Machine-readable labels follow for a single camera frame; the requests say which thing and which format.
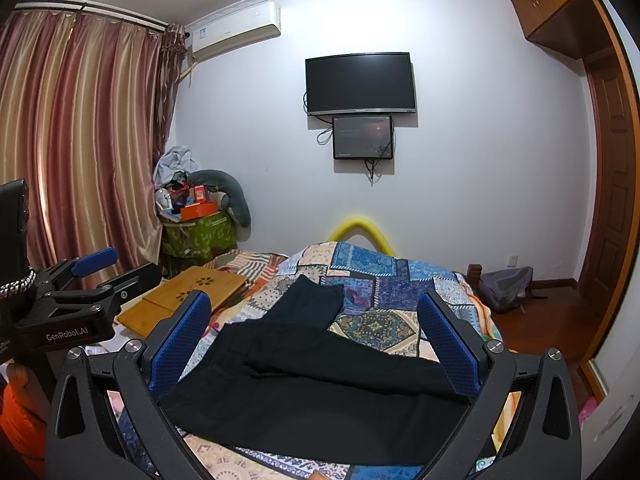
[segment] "monitor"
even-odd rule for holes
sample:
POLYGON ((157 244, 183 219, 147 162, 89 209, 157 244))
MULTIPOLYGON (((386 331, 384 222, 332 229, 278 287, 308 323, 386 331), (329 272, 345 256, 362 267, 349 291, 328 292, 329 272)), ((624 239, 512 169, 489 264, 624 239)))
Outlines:
POLYGON ((408 52, 348 54, 306 60, 306 112, 415 112, 408 52))
POLYGON ((334 117, 334 158, 385 160, 393 156, 391 116, 334 117))

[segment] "curtain rod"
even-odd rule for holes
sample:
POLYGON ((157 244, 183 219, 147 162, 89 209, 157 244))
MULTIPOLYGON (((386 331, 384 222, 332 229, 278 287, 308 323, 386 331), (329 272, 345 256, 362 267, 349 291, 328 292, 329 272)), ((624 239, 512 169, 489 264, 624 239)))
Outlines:
POLYGON ((118 18, 126 20, 128 22, 136 23, 137 25, 143 25, 144 27, 153 28, 160 32, 164 32, 168 23, 161 22, 149 16, 131 12, 127 9, 121 9, 119 7, 110 6, 107 4, 100 4, 97 2, 91 2, 88 0, 20 0, 15 6, 16 9, 34 9, 34 8, 46 8, 46 9, 68 9, 68 10, 82 10, 86 12, 93 12, 95 14, 103 14, 105 16, 111 16, 112 18, 118 18))

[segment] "blue gripper pad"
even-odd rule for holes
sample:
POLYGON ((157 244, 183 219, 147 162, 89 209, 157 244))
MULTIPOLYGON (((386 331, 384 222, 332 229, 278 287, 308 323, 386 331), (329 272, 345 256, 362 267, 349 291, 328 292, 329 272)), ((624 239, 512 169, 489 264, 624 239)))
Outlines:
POLYGON ((84 278, 89 274, 114 265, 117 261, 118 251, 113 247, 107 247, 97 253, 80 258, 71 267, 71 273, 78 278, 84 278))
POLYGON ((480 391, 478 362, 428 294, 418 299, 417 311, 420 328, 436 352, 454 391, 472 400, 480 391))
POLYGON ((201 292, 151 360, 148 386, 155 399, 173 391, 210 318, 209 297, 201 292))

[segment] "curtain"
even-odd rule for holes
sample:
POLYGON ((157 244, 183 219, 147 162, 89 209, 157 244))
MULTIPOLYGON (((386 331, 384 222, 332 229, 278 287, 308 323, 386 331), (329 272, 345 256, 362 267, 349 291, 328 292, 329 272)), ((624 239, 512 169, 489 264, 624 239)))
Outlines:
POLYGON ((32 267, 113 246, 157 261, 152 125, 162 35, 105 16, 17 10, 0 29, 0 182, 30 187, 32 267))
POLYGON ((158 62, 158 90, 156 91, 156 114, 153 136, 154 167, 164 153, 169 128, 174 117, 175 95, 178 91, 180 66, 187 49, 184 46, 184 27, 169 25, 162 35, 158 62))

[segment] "backpack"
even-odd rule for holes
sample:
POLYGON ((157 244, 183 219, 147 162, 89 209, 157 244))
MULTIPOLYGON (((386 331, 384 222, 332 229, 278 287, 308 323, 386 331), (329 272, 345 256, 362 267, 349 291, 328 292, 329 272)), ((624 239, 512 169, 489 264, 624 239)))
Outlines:
POLYGON ((508 312, 522 306, 522 300, 526 297, 543 297, 532 294, 532 279, 533 267, 487 272, 480 276, 478 294, 482 302, 494 312, 508 312))

